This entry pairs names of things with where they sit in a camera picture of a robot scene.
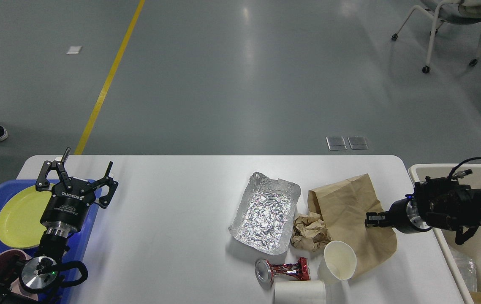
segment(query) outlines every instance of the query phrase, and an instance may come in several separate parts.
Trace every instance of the plastic bag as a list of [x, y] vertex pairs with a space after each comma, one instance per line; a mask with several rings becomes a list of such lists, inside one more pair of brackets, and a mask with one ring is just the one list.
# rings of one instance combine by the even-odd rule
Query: plastic bag
[[470, 292], [476, 292], [476, 265], [475, 262], [469, 256], [466, 256], [462, 252], [449, 247], [451, 250], [451, 254], [458, 266], [458, 270], [460, 271], [460, 275], [464, 279], [466, 283], [467, 290]]

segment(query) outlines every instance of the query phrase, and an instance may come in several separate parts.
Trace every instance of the gray floor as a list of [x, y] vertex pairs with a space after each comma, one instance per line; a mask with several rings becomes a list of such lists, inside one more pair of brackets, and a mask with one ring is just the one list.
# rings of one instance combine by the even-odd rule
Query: gray floor
[[[137, 4], [0, 2], [0, 183], [76, 147]], [[147, 0], [84, 154], [481, 156], [481, 25], [444, 25], [424, 75], [428, 19], [390, 40], [414, 4]]]

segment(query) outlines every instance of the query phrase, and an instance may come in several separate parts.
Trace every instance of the chair leg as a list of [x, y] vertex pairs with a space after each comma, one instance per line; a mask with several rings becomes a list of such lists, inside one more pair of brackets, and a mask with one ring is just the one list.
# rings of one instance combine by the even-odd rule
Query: chair leg
[[477, 45], [477, 50], [476, 50], [476, 53], [475, 53], [475, 58], [473, 58], [470, 61], [471, 67], [474, 67], [477, 64], [478, 58], [480, 58], [480, 55], [481, 55], [481, 31], [480, 31], [480, 37], [478, 38], [478, 45]]
[[424, 10], [424, 8], [422, 8], [420, 5], [414, 5], [410, 11], [408, 12], [408, 15], [406, 16], [406, 19], [404, 20], [404, 22], [402, 23], [402, 25], [400, 26], [400, 28], [398, 29], [398, 31], [396, 33], [394, 33], [394, 35], [392, 35], [392, 40], [396, 40], [398, 38], [398, 33], [400, 33], [400, 31], [402, 30], [402, 28], [404, 28], [404, 25], [406, 25], [406, 22], [409, 20], [409, 18], [411, 17], [411, 14], [415, 11], [415, 10], [419, 10], [421, 12], [424, 12], [426, 14], [428, 14], [430, 17], [432, 16], [430, 13], [426, 12]]
[[430, 42], [428, 43], [428, 56], [426, 56], [426, 66], [422, 69], [424, 73], [430, 72], [430, 60], [432, 59], [432, 52], [434, 50], [435, 30], [438, 27], [439, 19], [434, 17], [432, 21], [432, 31], [430, 32]]

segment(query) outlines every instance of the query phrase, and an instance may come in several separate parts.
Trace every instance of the brown paper bag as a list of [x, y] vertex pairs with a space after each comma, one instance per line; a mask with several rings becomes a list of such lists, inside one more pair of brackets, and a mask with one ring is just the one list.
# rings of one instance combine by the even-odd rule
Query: brown paper bag
[[368, 174], [310, 190], [308, 209], [321, 214], [332, 240], [346, 242], [355, 251], [353, 278], [396, 252], [396, 233], [391, 227], [364, 227], [366, 212], [383, 211]]

